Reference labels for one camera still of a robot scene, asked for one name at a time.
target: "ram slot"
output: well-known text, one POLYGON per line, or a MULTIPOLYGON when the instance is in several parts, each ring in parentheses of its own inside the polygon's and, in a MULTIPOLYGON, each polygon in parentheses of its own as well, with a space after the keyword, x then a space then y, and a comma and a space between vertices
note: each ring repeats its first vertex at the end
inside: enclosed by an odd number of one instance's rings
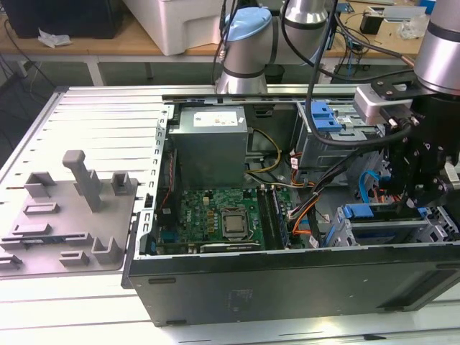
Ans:
POLYGON ((258 190, 257 202, 259 204, 260 223, 264 235, 265 249, 284 249, 273 197, 268 195, 265 190, 258 190))

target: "blue plastic clip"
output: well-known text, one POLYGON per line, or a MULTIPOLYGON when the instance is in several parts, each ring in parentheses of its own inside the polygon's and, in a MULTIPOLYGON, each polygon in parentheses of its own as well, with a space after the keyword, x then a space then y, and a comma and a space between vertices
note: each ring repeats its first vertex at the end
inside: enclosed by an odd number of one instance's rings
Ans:
POLYGON ((348 219, 354 218, 372 218, 374 216, 374 212, 369 205, 366 203, 357 203, 354 205, 345 205, 342 208, 345 214, 345 217, 348 219))
POLYGON ((340 125, 334 117, 334 112, 324 102, 313 102, 311 104, 311 114, 315 126, 320 132, 340 132, 340 125))

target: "wooden desk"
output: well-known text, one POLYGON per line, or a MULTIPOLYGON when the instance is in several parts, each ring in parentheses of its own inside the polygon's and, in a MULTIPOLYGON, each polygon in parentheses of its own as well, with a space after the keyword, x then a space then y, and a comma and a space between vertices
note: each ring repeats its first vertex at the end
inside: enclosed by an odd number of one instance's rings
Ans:
MULTIPOLYGON (((404 4, 404 0, 397 0, 398 4, 404 4)), ((350 1, 355 13, 362 13, 369 4, 350 1)), ((342 15, 342 20, 346 20, 353 14, 342 15)), ((6 16, 0 17, 0 53, 5 60, 23 61, 25 60, 15 46, 11 43, 4 29, 6 16)), ((354 16, 347 22, 347 26, 359 29, 362 16, 354 16)), ((367 35, 370 42, 380 45, 387 49, 395 50, 406 55, 416 56, 420 49, 422 40, 402 40, 396 34, 397 24, 383 22, 377 35, 367 35)), ((184 54, 164 56, 158 46, 152 41, 144 31, 139 22, 134 17, 126 17, 118 35, 112 40, 95 40, 91 38, 73 38, 72 44, 56 47, 55 49, 46 47, 36 39, 19 39, 14 30, 9 29, 18 46, 33 61, 56 61, 56 62, 82 62, 86 63, 91 78, 95 86, 103 86, 104 77, 99 70, 98 64, 105 62, 141 62, 146 63, 147 73, 151 73, 150 63, 209 63, 213 60, 216 45, 204 45, 185 51, 184 54)), ((345 53, 345 41, 337 35, 331 50, 326 52, 323 58, 323 67, 334 71, 335 66, 345 53)), ((375 51, 369 51, 361 61, 366 65, 394 65, 402 64, 393 57, 375 51)))

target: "workbench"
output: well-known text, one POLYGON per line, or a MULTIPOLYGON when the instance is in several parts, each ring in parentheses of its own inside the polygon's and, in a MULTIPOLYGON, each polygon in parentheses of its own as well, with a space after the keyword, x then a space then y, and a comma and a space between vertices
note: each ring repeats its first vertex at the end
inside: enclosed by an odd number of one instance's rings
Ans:
MULTIPOLYGON (((406 4, 404 0, 397 0, 398 4, 406 4)), ((354 14, 365 11, 369 4, 350 1, 354 7, 353 14, 343 14, 342 21, 354 14)), ((6 35, 4 21, 6 16, 0 20, 0 53, 7 61, 21 62, 26 60, 17 48, 13 46, 6 35)), ((359 30, 362 16, 356 15, 350 18, 347 26, 359 30)), ((386 23, 383 21, 377 35, 367 35, 370 42, 386 49, 401 52, 412 58, 416 57, 422 40, 402 40, 396 34, 398 24, 386 23)), ((124 19, 122 28, 118 35, 112 40, 95 40, 91 38, 73 38, 72 44, 49 48, 36 39, 19 39, 9 27, 15 42, 33 61, 53 62, 80 62, 88 66, 88 71, 95 86, 104 86, 104 76, 99 68, 99 63, 145 63, 147 77, 153 76, 151 63, 211 63, 216 51, 216 45, 204 45, 187 50, 185 53, 173 56, 164 56, 158 46, 152 41, 148 34, 142 29, 139 22, 132 16, 124 19)), ((325 53, 323 67, 333 72, 345 53, 346 45, 343 37, 336 36, 331 50, 325 53)), ((362 65, 403 65, 393 57, 380 52, 369 51, 361 60, 362 65)), ((24 76, 26 72, 22 64, 17 70, 24 76)), ((322 78, 320 82, 328 83, 330 78, 322 78)))
MULTIPOLYGON (((315 96, 343 97, 354 90, 318 85, 315 96)), ((269 87, 269 93, 281 96, 305 92, 305 86, 269 87)), ((27 194, 22 186, 31 172, 49 171, 56 181, 71 178, 61 164, 66 150, 84 150, 86 166, 101 179, 117 170, 137 178, 141 185, 134 212, 140 211, 155 142, 161 139, 155 137, 155 128, 162 96, 211 93, 210 86, 70 88, 54 93, 0 170, 0 236, 20 210, 27 194)), ((120 283, 121 271, 0 280, 0 343, 361 344, 378 337, 386 338, 378 344, 460 342, 458 285, 412 313, 155 328, 135 291, 122 289, 120 283)))

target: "white box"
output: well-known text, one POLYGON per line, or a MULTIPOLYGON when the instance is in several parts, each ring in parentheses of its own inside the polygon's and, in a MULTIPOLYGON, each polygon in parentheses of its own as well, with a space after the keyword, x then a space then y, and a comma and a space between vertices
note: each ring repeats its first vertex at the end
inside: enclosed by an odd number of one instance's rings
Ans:
MULTIPOLYGON (((223 0, 124 0, 164 55, 220 41, 223 0)), ((230 12, 227 0, 226 12, 230 12)))

